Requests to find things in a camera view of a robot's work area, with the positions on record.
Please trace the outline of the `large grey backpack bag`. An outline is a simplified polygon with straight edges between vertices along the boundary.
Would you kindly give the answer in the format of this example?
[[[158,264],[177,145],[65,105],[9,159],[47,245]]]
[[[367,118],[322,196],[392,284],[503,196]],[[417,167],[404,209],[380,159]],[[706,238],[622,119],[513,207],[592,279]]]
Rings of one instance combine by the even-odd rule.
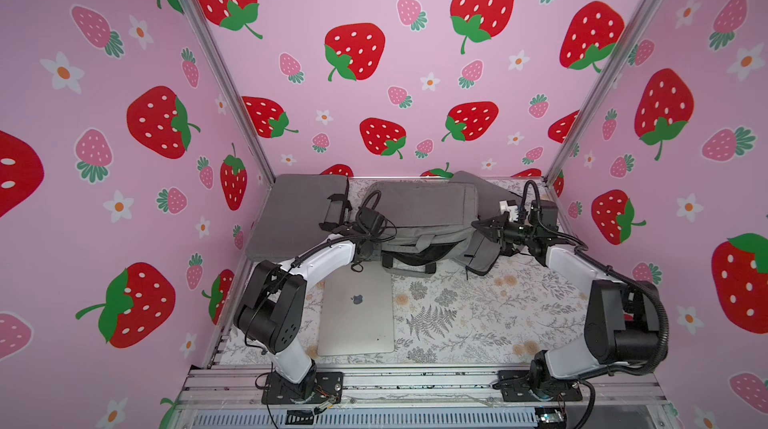
[[[373,184],[382,192],[377,210],[398,228],[394,239],[382,243],[371,261],[392,274],[429,277],[441,261],[453,261],[466,271],[484,276],[500,256],[500,246],[472,227],[478,218],[473,185],[450,182]]]

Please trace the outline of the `grey laptop bag with handles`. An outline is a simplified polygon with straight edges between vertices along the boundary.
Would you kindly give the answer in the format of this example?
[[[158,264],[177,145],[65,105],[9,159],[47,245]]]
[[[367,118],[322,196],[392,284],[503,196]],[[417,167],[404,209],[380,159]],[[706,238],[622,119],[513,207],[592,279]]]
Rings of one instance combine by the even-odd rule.
[[[276,178],[245,249],[254,262],[280,262],[321,243],[347,220],[349,179],[283,174]]]

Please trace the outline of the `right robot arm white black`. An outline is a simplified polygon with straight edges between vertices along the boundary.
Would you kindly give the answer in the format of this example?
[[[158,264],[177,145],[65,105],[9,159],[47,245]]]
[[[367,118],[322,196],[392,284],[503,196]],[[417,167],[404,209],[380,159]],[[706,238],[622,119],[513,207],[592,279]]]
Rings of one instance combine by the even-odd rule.
[[[629,278],[587,254],[587,246],[549,221],[556,209],[540,200],[528,210],[472,223],[504,254],[525,249],[543,267],[566,278],[588,295],[583,335],[534,356],[526,376],[500,377],[495,387],[523,388],[553,398],[567,384],[583,384],[604,375],[643,376],[668,354],[670,325],[658,290]]]

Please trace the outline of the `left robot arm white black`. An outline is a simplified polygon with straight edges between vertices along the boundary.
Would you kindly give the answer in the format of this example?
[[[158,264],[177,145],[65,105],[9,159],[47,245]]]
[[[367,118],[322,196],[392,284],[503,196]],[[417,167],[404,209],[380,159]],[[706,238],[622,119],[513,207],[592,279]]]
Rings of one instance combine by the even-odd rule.
[[[281,263],[264,260],[252,269],[233,324],[247,347],[269,356],[283,381],[311,385],[316,374],[315,361],[297,340],[307,289],[344,267],[363,272],[378,246],[395,237],[386,233],[395,224],[377,211],[381,197],[380,190],[370,193],[353,221],[302,254]]]

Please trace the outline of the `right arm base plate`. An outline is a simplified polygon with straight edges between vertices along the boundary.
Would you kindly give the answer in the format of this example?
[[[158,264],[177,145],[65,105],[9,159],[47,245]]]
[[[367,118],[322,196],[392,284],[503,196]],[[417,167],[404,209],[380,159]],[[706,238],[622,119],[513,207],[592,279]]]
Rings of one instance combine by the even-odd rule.
[[[528,370],[500,370],[491,387],[504,402],[578,402],[583,400],[576,382],[536,380]]]

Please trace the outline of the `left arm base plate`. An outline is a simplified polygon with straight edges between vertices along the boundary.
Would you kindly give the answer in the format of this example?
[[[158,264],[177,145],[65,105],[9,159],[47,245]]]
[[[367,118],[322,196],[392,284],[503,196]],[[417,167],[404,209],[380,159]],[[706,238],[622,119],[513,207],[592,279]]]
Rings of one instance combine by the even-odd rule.
[[[320,371],[294,384],[272,371],[266,380],[261,402],[265,405],[320,405],[335,403],[343,394],[343,372]]]

